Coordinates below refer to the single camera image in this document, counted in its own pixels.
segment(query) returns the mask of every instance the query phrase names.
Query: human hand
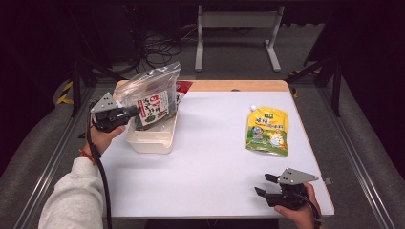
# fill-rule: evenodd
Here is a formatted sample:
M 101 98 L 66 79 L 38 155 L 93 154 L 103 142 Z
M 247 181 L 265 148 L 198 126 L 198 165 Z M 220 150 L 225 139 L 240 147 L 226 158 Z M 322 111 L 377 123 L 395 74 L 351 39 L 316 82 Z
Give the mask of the human hand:
M 114 137 L 122 134 L 125 131 L 125 126 L 118 126 L 111 133 L 104 133 L 99 131 L 96 127 L 90 128 L 90 135 L 93 141 L 93 144 L 96 146 L 98 152 L 102 155 L 105 150 L 110 146 Z M 90 150 L 89 142 L 87 141 L 82 149 L 87 155 L 91 155 L 92 151 Z
M 319 215 L 321 215 L 321 209 L 319 207 L 318 201 L 315 198 L 315 191 L 313 190 L 313 186 L 309 183 L 304 183 L 304 186 L 307 189 L 309 200 L 316 207 Z M 290 210 L 280 205 L 274 206 L 274 210 L 276 210 L 278 213 L 285 216 L 286 218 L 291 219 L 299 229 L 313 229 L 315 226 L 312 210 L 307 204 L 296 211 Z

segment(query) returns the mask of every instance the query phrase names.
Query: table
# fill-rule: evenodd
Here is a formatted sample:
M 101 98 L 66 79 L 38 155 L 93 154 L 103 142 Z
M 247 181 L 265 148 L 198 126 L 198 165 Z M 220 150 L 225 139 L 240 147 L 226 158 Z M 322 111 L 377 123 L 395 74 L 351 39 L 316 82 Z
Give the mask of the table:
M 245 148 L 251 105 L 288 112 L 288 157 Z M 255 186 L 279 192 L 264 174 L 279 176 L 289 167 L 321 177 L 282 80 L 194 81 L 179 106 L 174 147 L 167 155 L 136 153 L 125 136 L 115 138 L 102 158 L 116 218 L 279 218 L 255 192 Z M 322 213 L 333 215 L 325 183 L 319 179 L 312 185 Z

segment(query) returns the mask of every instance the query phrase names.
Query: snack package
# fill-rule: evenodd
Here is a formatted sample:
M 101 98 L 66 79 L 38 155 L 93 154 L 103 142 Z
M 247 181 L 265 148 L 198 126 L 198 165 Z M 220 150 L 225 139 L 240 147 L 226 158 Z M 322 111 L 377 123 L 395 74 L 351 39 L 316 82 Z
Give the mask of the snack package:
M 177 81 L 176 82 L 176 105 L 179 107 L 179 103 L 182 98 L 187 94 L 193 82 L 191 81 Z
M 128 82 L 117 87 L 117 101 L 125 107 L 137 106 L 135 129 L 148 130 L 158 123 L 176 115 L 176 81 L 180 73 L 180 63 L 139 73 Z
M 245 147 L 248 150 L 288 156 L 287 133 L 287 112 L 253 106 L 247 121 Z

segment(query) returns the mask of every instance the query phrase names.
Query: green pouch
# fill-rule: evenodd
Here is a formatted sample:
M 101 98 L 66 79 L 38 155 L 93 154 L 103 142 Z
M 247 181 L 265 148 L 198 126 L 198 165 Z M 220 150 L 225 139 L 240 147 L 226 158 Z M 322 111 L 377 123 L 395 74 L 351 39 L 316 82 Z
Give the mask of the green pouch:
M 288 113 L 269 107 L 252 110 L 247 120 L 245 147 L 287 156 Z

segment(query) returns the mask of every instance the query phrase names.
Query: controller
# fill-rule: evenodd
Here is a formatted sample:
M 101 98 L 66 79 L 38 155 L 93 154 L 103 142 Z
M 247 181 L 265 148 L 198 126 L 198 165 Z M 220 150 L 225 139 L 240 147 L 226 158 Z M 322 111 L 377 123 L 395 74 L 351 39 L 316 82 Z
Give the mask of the controller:
M 257 195 L 265 198 L 269 207 L 282 205 L 291 210 L 298 210 L 306 203 L 308 193 L 303 183 L 318 179 L 317 176 L 290 168 L 286 168 L 278 177 L 270 174 L 265 174 L 265 177 L 270 182 L 279 183 L 281 192 L 280 194 L 269 194 L 265 190 L 255 187 Z
M 105 133 L 112 132 L 116 127 L 128 124 L 131 117 L 139 114 L 137 106 L 119 107 L 110 93 L 98 100 L 90 111 L 95 127 Z

